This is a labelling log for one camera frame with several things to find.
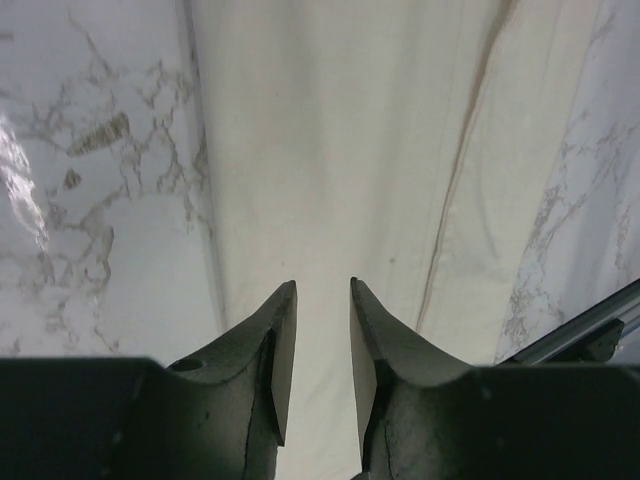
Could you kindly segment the cream white t-shirt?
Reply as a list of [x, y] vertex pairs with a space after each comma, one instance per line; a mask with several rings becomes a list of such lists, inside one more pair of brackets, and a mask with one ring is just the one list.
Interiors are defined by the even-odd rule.
[[597, 1], [196, 1], [224, 316], [294, 280], [280, 479], [360, 468], [351, 278], [495, 355]]

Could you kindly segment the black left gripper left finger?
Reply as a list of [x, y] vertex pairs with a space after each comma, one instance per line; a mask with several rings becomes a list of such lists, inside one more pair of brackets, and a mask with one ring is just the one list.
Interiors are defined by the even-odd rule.
[[272, 479], [285, 443], [297, 291], [170, 367], [148, 370], [129, 418], [132, 479]]

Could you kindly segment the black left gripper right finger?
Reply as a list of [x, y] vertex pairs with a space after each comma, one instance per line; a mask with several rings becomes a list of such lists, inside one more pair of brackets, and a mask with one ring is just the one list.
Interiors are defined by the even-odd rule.
[[350, 281], [350, 339], [361, 479], [477, 479], [480, 450], [464, 423], [470, 365], [394, 317]]

